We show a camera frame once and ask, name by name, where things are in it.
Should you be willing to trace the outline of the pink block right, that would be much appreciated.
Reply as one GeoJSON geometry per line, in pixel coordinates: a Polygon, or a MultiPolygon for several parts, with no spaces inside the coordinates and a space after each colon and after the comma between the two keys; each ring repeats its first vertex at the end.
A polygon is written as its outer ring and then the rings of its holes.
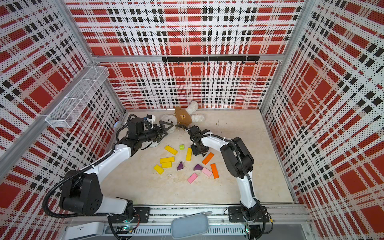
{"type": "Polygon", "coordinates": [[[209,178],[213,175],[213,173],[207,168],[203,168],[202,173],[205,174],[209,178]]]}

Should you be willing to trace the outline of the yellow long block upper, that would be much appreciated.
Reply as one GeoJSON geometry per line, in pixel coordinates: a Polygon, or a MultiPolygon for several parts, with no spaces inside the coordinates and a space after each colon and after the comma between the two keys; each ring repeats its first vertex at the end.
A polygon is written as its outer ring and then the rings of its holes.
{"type": "Polygon", "coordinates": [[[178,153],[178,151],[168,145],[165,146],[165,150],[169,153],[171,153],[172,155],[176,155],[178,153]]]}

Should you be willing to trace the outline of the pink block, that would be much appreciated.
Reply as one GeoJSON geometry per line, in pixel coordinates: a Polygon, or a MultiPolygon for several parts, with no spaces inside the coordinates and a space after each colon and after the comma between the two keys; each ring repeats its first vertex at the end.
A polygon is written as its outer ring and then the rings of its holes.
{"type": "Polygon", "coordinates": [[[205,174],[209,178],[213,175],[213,173],[207,168],[203,168],[202,173],[205,174]]]}
{"type": "Polygon", "coordinates": [[[193,173],[188,179],[188,183],[192,184],[196,179],[198,178],[198,174],[197,173],[193,173]]]}

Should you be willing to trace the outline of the orange block lower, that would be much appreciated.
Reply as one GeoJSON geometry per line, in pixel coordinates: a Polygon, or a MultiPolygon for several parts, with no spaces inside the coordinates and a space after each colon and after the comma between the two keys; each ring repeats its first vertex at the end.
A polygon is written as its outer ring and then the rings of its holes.
{"type": "Polygon", "coordinates": [[[212,170],[214,179],[218,179],[220,176],[219,176],[219,172],[218,172],[216,164],[211,164],[211,170],[212,170]]]}

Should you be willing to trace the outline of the purple triangle block right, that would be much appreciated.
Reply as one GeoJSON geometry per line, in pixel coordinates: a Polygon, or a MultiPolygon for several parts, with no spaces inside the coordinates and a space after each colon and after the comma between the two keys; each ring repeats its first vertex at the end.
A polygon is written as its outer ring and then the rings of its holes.
{"type": "Polygon", "coordinates": [[[200,170],[203,170],[204,168],[201,166],[201,165],[199,165],[199,164],[197,164],[195,167],[194,167],[194,171],[200,171],[200,170]]]}

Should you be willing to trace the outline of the orange block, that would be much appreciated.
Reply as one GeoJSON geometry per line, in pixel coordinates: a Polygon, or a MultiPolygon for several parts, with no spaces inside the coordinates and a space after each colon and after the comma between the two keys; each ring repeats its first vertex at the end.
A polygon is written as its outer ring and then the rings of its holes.
{"type": "Polygon", "coordinates": [[[202,161],[202,164],[204,165],[207,165],[209,163],[209,161],[214,157],[214,154],[213,153],[209,153],[205,158],[204,160],[202,161]]]}
{"type": "Polygon", "coordinates": [[[211,164],[211,170],[212,170],[214,179],[218,179],[220,176],[219,176],[219,172],[218,172],[216,164],[211,164]]]}

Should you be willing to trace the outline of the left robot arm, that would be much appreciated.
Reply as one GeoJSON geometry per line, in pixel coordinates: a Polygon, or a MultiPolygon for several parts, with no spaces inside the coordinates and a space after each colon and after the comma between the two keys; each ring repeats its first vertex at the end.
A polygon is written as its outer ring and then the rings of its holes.
{"type": "Polygon", "coordinates": [[[69,171],[47,192],[42,205],[45,214],[58,219],[103,215],[121,216],[126,221],[135,218],[133,202],[104,196],[101,183],[120,164],[137,151],[143,150],[143,143],[160,143],[173,126],[172,122],[164,121],[156,124],[152,115],[144,118],[129,115],[127,122],[120,128],[121,131],[126,131],[125,136],[117,137],[115,146],[108,153],[81,170],[69,171]],[[56,190],[61,190],[59,206],[68,211],[68,214],[58,214],[50,210],[49,200],[56,190]]]}

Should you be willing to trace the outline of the purple triangle block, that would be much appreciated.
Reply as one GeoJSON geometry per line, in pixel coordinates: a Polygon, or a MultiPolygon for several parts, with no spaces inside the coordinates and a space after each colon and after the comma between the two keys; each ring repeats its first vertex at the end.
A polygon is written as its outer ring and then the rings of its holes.
{"type": "Polygon", "coordinates": [[[177,166],[177,171],[180,171],[184,168],[183,162],[180,162],[179,165],[177,166]]]}
{"type": "Polygon", "coordinates": [[[199,165],[199,164],[197,164],[195,167],[194,167],[194,171],[200,171],[200,170],[203,170],[204,168],[201,166],[201,165],[199,165]]]}

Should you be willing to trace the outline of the white box device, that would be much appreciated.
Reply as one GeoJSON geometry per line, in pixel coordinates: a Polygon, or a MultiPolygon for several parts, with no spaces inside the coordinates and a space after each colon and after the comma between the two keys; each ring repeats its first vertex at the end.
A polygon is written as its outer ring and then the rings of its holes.
{"type": "Polygon", "coordinates": [[[83,240],[100,236],[104,232],[104,223],[92,222],[84,225],[69,227],[64,235],[64,240],[83,240]]]}

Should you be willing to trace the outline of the black hook rail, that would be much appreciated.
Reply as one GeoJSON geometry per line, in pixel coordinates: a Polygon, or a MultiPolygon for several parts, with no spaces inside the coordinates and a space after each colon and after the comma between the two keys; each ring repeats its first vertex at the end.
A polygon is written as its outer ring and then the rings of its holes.
{"type": "Polygon", "coordinates": [[[258,62],[260,56],[207,56],[207,57],[162,57],[164,63],[181,62],[258,62]]]}

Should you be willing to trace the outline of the grey pouch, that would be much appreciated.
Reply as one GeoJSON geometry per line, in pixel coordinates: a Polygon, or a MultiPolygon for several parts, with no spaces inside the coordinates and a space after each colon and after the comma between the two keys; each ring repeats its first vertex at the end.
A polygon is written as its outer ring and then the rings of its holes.
{"type": "Polygon", "coordinates": [[[207,215],[202,212],[174,219],[171,223],[171,236],[175,240],[203,235],[208,232],[210,224],[207,215]]]}

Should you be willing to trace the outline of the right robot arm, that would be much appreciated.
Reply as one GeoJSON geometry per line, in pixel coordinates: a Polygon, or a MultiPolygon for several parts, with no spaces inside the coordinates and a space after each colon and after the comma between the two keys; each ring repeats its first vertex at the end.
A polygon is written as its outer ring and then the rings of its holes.
{"type": "Polygon", "coordinates": [[[214,149],[222,154],[228,172],[236,178],[240,191],[240,212],[247,223],[268,222],[269,214],[263,208],[254,193],[253,164],[254,158],[239,137],[227,139],[213,134],[209,130],[201,131],[199,127],[186,127],[176,125],[184,129],[190,136],[191,148],[195,156],[214,149]]]}

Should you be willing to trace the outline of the yellow small block left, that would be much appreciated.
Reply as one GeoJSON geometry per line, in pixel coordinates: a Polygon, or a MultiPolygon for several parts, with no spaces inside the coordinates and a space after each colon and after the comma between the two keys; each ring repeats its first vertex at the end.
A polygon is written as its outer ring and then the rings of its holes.
{"type": "Polygon", "coordinates": [[[155,166],[154,166],[154,170],[155,170],[159,175],[163,174],[163,172],[164,172],[164,169],[163,169],[162,167],[160,167],[159,165],[155,165],[155,166]]]}

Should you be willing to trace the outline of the pink block lower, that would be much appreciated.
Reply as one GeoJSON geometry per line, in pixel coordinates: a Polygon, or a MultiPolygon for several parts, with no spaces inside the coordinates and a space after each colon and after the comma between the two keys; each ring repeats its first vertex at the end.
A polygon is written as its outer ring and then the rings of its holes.
{"type": "Polygon", "coordinates": [[[192,184],[196,179],[198,178],[198,174],[197,173],[193,173],[188,179],[188,183],[192,184]]]}

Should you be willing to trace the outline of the purple triangle block left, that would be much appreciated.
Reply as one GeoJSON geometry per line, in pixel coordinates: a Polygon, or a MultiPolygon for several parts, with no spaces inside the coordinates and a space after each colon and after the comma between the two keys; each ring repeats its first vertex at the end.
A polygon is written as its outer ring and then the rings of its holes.
{"type": "Polygon", "coordinates": [[[180,162],[179,165],[177,166],[177,171],[180,171],[184,168],[183,162],[180,162]]]}

